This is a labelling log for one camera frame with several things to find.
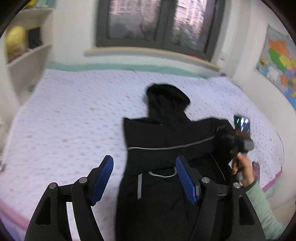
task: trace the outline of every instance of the yellow object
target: yellow object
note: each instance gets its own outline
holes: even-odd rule
[[[27,6],[33,6],[33,5],[35,4],[35,2],[36,2],[36,0],[31,0],[31,1],[27,4]]]
[[[290,61],[292,63],[293,68],[296,68],[296,59],[294,59],[293,57],[290,57]]]
[[[12,60],[27,51],[27,31],[21,26],[11,28],[6,35],[8,59]]]
[[[263,58],[262,58],[262,59],[260,60],[260,63],[261,63],[262,66],[265,67],[265,66],[267,66],[267,65],[269,64],[269,61],[266,60],[266,59],[263,59]]]
[[[287,59],[287,57],[285,55],[281,55],[279,57],[279,60],[282,62],[284,67],[287,67],[287,69],[291,69],[292,68],[292,63],[289,59]]]

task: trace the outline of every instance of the wall shelf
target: wall shelf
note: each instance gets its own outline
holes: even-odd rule
[[[38,54],[39,51],[42,51],[44,48],[49,48],[51,47],[51,44],[44,44],[41,45],[39,47],[36,47],[34,49],[32,49],[29,52],[24,53],[23,55],[15,58],[14,60],[12,60],[10,63],[7,64],[7,67],[9,69],[13,68],[15,65],[21,65],[23,61],[26,60],[26,58],[30,57],[31,55],[35,55]]]
[[[36,84],[42,76],[52,45],[41,45],[30,52],[7,64],[11,82],[19,97],[20,104],[26,101],[23,98],[24,91]]]
[[[42,26],[54,8],[31,8],[21,10],[11,21],[8,28],[22,26],[29,30]]]

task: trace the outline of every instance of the metal screw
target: metal screw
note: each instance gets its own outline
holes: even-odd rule
[[[237,189],[241,187],[241,185],[239,183],[234,183],[233,186]]]
[[[56,183],[51,183],[51,184],[49,184],[48,187],[49,187],[50,189],[54,189],[56,186],[57,186]]]
[[[80,183],[86,183],[87,182],[87,178],[86,177],[82,177],[79,179]]]
[[[203,182],[203,183],[209,183],[209,182],[210,182],[210,179],[207,178],[207,177],[203,177],[203,178],[202,178],[202,182]]]

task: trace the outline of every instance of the jacket sleeve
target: jacket sleeve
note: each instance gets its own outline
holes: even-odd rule
[[[284,231],[284,226],[276,221],[263,191],[258,183],[246,191],[263,228],[267,240],[278,239]]]

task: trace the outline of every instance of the human hand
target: human hand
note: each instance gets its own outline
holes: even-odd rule
[[[253,166],[251,160],[244,156],[241,152],[237,154],[237,158],[244,168],[244,179],[241,181],[243,187],[251,185],[255,181],[255,174],[253,172]],[[237,162],[232,162],[232,173],[236,174],[238,171]]]

